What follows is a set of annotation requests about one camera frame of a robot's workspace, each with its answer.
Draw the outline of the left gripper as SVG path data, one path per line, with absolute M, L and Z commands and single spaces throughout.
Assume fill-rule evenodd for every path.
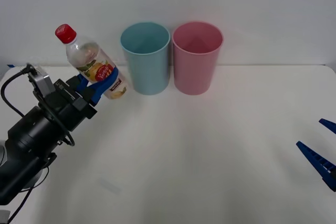
M 101 96 L 117 81 L 119 69 L 103 81 L 91 84 L 94 90 L 90 98 L 92 105 L 97 105 Z M 73 131 L 84 119 L 91 119 L 97 110 L 75 90 L 84 90 L 89 81 L 81 74 L 73 76 L 66 82 L 58 79 L 54 83 L 55 92 L 46 96 L 46 104 L 55 112 L 57 118 L 68 131 Z

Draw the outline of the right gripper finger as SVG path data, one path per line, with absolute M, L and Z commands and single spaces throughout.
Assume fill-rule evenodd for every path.
M 296 146 L 300 149 L 309 163 L 315 168 L 315 170 L 320 174 L 322 180 L 326 185 L 335 191 L 335 165 L 310 149 L 308 146 L 303 144 L 301 141 L 296 143 Z
M 320 119 L 319 123 L 328 128 L 330 131 L 336 130 L 336 124 L 326 119 Z

